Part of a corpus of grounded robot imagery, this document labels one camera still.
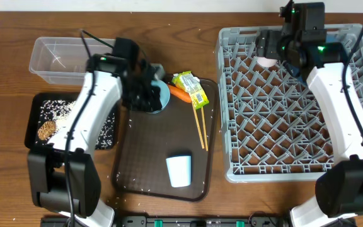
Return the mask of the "clear plastic storage bin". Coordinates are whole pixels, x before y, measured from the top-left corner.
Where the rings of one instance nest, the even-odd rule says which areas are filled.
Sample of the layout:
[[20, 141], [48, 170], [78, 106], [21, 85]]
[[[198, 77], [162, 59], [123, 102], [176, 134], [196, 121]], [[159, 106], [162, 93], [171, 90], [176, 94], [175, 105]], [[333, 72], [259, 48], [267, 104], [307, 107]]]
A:
[[91, 83], [86, 72], [88, 55], [106, 54], [112, 51], [114, 39], [104, 38], [99, 42], [93, 38], [39, 37], [35, 41], [29, 63], [29, 71], [49, 84], [84, 85]]

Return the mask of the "light blue bowl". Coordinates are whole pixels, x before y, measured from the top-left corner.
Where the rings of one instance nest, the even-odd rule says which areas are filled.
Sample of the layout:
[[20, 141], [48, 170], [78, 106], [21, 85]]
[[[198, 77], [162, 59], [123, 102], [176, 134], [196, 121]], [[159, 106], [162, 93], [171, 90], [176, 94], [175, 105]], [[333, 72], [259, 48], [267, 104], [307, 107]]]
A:
[[151, 93], [148, 99], [149, 114], [157, 114], [164, 110], [170, 101], [170, 89], [161, 80], [151, 81]]

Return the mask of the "black plastic tray bin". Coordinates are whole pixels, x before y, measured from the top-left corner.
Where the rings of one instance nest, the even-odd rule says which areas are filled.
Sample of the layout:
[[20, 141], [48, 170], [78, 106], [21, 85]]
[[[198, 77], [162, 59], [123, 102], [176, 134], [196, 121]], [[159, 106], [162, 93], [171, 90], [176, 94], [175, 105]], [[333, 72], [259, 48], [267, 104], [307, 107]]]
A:
[[[28, 125], [26, 129], [25, 134], [25, 146], [27, 148], [32, 148], [34, 146], [42, 146], [35, 144], [35, 138], [36, 138], [36, 132], [37, 132], [37, 123], [40, 116], [40, 107], [42, 106], [42, 103], [46, 100], [67, 100], [67, 101], [76, 101], [78, 97], [77, 92], [45, 92], [45, 93], [39, 93], [34, 96], [32, 100], [32, 106], [30, 109], [30, 116], [28, 120]], [[120, 120], [120, 107], [118, 104], [114, 105], [117, 106], [117, 114], [116, 114], [116, 136], [118, 134], [118, 127], [119, 127], [119, 120]]]

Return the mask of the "brown serving tray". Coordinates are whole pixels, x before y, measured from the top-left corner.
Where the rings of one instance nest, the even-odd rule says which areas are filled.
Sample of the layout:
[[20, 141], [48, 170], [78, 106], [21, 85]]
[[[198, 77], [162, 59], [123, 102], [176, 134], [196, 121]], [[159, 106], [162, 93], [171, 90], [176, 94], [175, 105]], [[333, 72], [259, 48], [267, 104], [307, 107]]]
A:
[[[171, 96], [159, 113], [127, 112], [120, 132], [112, 171], [117, 191], [197, 202], [208, 193], [219, 98], [217, 84], [200, 81], [209, 104], [204, 107], [209, 150], [202, 149], [192, 106]], [[197, 112], [204, 140], [201, 111]], [[174, 188], [170, 184], [166, 159], [189, 154], [192, 157], [192, 183]]]

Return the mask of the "orange carrot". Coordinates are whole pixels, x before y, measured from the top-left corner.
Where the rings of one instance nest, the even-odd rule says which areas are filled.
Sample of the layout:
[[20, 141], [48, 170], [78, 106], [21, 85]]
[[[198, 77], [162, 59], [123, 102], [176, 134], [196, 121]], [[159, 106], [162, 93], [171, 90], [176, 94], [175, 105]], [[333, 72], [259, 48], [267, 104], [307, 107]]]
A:
[[180, 100], [182, 100], [186, 103], [192, 102], [190, 95], [187, 92], [183, 91], [182, 89], [177, 88], [176, 86], [172, 86], [169, 84], [167, 85], [167, 87], [169, 88], [169, 91], [173, 96], [179, 98]]

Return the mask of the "green yellow snack wrapper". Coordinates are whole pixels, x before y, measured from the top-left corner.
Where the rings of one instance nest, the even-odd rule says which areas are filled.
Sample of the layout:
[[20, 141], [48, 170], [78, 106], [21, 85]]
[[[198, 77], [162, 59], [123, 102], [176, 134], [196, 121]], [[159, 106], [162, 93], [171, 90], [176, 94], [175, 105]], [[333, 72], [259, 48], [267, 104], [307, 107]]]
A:
[[177, 88], [189, 94], [193, 107], [196, 110], [209, 104], [209, 99], [200, 84], [199, 78], [195, 77], [191, 71], [174, 74], [171, 82]]

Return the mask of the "pink cup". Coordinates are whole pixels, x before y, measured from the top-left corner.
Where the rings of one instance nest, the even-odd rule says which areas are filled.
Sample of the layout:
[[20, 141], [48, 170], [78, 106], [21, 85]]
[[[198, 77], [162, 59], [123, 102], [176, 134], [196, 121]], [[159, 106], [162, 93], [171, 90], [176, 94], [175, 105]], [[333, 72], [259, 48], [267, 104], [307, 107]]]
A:
[[265, 57], [258, 57], [257, 63], [261, 67], [272, 67], [272, 66], [276, 65], [277, 60], [276, 59], [267, 59]]

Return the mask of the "brown food scrap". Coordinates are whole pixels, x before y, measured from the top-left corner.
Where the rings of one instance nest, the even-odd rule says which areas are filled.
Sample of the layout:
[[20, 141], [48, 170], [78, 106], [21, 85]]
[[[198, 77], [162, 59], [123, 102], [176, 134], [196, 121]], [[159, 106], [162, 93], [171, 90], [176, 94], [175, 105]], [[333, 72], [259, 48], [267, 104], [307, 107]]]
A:
[[56, 123], [54, 121], [46, 121], [38, 129], [37, 136], [40, 140], [46, 140], [56, 131]]

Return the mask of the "dark blue plate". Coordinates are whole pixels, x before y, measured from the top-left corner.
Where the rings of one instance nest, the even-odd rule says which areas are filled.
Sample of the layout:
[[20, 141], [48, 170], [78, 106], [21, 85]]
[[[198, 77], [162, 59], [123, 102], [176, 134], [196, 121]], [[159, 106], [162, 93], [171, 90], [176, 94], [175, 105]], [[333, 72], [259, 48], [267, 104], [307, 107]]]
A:
[[294, 39], [286, 45], [282, 56], [291, 76], [304, 84], [308, 83], [307, 79], [314, 68], [320, 70], [327, 68], [328, 64], [345, 64], [349, 59], [343, 44], [327, 33], [310, 40]]

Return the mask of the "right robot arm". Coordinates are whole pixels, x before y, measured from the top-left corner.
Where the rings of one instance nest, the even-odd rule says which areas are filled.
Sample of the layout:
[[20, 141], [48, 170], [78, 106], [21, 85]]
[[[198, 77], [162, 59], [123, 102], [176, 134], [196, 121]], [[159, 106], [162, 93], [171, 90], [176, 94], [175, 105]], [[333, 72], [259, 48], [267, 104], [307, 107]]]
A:
[[353, 52], [328, 42], [325, 5], [289, 1], [281, 30], [262, 30], [255, 41], [259, 65], [285, 61], [299, 71], [321, 112], [334, 166], [316, 181], [315, 195], [290, 210], [291, 226], [334, 226], [363, 215], [363, 108], [349, 68]]

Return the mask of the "grey dishwasher rack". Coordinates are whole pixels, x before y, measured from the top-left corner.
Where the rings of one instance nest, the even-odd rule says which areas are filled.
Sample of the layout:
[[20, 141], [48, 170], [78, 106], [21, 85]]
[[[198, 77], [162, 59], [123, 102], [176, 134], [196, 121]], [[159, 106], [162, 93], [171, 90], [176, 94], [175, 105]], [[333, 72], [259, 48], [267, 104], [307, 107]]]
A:
[[[231, 183], [316, 180], [334, 165], [323, 114], [286, 63], [257, 63], [260, 30], [223, 28], [217, 39], [225, 177]], [[349, 68], [363, 108], [363, 38]]]

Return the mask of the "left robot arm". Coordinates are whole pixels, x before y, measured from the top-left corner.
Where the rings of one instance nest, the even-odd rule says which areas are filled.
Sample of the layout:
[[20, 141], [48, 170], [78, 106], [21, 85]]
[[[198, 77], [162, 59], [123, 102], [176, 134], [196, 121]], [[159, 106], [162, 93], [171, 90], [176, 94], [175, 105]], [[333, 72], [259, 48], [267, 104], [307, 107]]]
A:
[[68, 217], [65, 226], [112, 226], [115, 211], [101, 199], [94, 164], [100, 131], [116, 103], [133, 111], [162, 110], [156, 70], [139, 60], [131, 39], [116, 38], [108, 54], [89, 54], [81, 92], [67, 120], [27, 157], [34, 205]]

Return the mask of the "light blue cup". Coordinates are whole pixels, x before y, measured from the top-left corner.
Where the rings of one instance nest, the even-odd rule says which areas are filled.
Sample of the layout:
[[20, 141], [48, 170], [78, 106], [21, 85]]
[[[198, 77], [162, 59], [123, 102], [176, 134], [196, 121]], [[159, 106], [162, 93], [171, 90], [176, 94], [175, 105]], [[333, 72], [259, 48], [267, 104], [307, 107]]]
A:
[[191, 184], [192, 158], [190, 155], [167, 158], [166, 166], [172, 187], [187, 187]]

